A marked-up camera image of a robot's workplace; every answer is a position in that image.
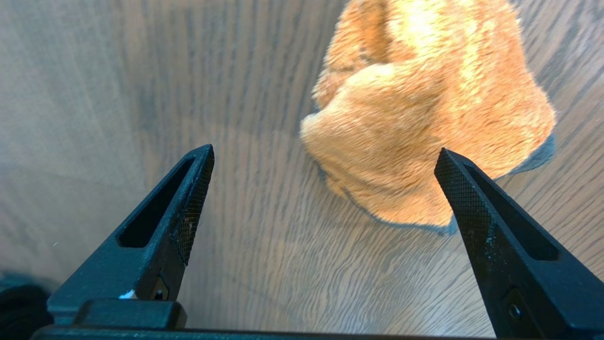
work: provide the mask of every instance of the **orange fur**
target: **orange fur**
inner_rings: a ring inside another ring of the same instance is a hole
[[[350,1],[313,97],[300,136],[327,184],[390,223],[449,223],[440,148],[500,177],[555,123],[506,0]]]

